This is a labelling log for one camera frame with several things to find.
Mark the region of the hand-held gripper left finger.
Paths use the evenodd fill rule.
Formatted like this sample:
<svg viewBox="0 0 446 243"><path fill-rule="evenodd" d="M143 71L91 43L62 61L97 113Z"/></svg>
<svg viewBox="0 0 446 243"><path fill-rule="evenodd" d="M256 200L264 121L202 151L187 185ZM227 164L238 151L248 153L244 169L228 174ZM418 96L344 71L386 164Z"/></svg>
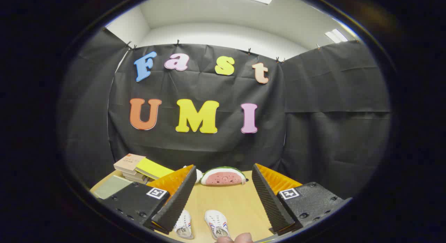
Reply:
<svg viewBox="0 0 446 243"><path fill-rule="evenodd" d="M146 185L133 182L101 203L135 226L169 234L195 185L196 169L188 165Z"/></svg>

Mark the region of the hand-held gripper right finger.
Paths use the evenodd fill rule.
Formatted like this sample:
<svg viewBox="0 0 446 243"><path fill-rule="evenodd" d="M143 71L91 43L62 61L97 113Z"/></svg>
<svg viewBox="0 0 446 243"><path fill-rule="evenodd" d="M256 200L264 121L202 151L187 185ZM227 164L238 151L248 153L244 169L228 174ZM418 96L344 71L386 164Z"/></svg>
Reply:
<svg viewBox="0 0 446 243"><path fill-rule="evenodd" d="M277 235L310 227L351 201L317 182L301 184L258 163L252 167L252 182Z"/></svg>

